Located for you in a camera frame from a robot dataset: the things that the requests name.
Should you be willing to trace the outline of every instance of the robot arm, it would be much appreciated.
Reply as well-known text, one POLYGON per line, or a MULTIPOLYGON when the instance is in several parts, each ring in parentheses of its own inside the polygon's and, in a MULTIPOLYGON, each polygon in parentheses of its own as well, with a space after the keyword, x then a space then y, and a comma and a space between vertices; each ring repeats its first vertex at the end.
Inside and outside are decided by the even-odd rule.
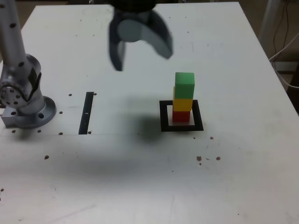
MULTIPOLYGON (((125 42, 145 40, 156 52, 169 58, 172 38, 160 16, 152 9, 155 0, 110 0, 114 17, 109 27, 109 53, 116 70, 122 70, 125 42)), ((40 90, 41 66, 26 54, 14 0, 0 0, 0 50, 3 69, 0 100, 6 105, 6 127, 35 128, 56 113, 52 99, 40 90)))
POLYGON ((56 106, 41 93, 41 66, 25 53, 13 0, 0 0, 0 49, 0 99, 6 105, 1 118, 5 126, 34 128, 46 124, 54 117, 56 106))

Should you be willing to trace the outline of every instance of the black square outline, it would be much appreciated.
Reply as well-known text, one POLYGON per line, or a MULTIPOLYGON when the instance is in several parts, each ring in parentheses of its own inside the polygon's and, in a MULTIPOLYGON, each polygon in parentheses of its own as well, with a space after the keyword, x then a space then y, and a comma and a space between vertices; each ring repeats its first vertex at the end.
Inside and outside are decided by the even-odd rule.
POLYGON ((169 126, 167 106, 172 105, 172 100, 160 100, 159 103, 160 103, 161 132, 194 132, 194 131, 204 130, 197 100, 194 99, 192 103, 192 114, 194 119, 194 125, 185 125, 185 126, 169 126))

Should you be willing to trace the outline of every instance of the red block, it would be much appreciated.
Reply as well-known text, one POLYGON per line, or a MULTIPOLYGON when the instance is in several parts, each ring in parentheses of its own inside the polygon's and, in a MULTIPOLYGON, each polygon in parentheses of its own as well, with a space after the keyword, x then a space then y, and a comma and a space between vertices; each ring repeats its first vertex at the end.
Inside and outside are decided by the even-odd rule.
POLYGON ((189 123, 190 111, 172 111, 172 122, 173 123, 189 123))

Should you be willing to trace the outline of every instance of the stacked blocks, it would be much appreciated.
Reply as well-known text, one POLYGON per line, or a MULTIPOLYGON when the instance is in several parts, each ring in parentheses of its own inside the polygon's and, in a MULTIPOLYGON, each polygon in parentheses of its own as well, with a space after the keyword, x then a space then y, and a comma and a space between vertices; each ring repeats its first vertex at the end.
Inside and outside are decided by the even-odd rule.
POLYGON ((194 73, 176 72, 173 88, 172 122, 189 123, 194 94, 194 73))

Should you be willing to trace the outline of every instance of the cable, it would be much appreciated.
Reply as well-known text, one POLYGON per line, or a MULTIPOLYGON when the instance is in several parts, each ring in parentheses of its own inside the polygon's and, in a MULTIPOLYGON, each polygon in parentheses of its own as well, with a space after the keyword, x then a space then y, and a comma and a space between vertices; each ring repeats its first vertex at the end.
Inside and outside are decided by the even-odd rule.
MULTIPOLYGON (((285 1, 285 4, 284 4, 284 6, 282 8, 281 19, 280 19, 280 21, 278 23, 278 26, 277 26, 277 28, 275 30, 275 33, 274 33, 274 36, 273 36, 273 46, 274 46, 275 54, 277 53, 277 49, 276 49, 276 46, 275 46, 275 38, 276 38, 276 34, 277 34, 278 30, 279 30, 279 27, 281 26, 281 23, 284 20, 285 7, 286 7, 287 3, 288 3, 288 0, 285 1)), ((272 62, 272 67, 274 66, 274 68, 276 69, 276 64, 274 62, 275 62, 275 60, 272 62)))
MULTIPOLYGON (((289 6, 290 0, 286 1, 286 5, 285 5, 285 13, 286 13, 286 33, 285 33, 285 40, 284 40, 284 44, 282 46, 282 48, 285 47, 285 42, 286 42, 286 38, 288 37, 288 33, 289 33, 289 14, 288 14, 288 6, 289 6)), ((276 62, 279 58, 279 56, 281 55, 281 53, 279 53, 277 55, 277 57, 273 60, 273 62, 276 62)))
POLYGON ((285 79, 282 78, 282 76, 279 74, 279 72, 276 71, 275 68, 273 68, 273 69, 274 69, 275 73, 278 75, 278 78, 281 79, 286 85, 288 85, 288 86, 290 86, 290 87, 292 87, 292 88, 295 88, 295 89, 299 89, 299 86, 294 86, 294 85, 290 85, 290 84, 288 84, 288 83, 285 81, 285 79))
POLYGON ((288 45, 286 45, 284 48, 281 49, 281 51, 279 51, 277 54, 273 55, 271 58, 269 58, 269 61, 271 61, 271 59, 275 58, 276 55, 278 55, 279 53, 283 52, 285 49, 287 49, 291 43, 294 42, 294 40, 299 36, 299 32, 296 34, 296 36, 288 43, 288 45))

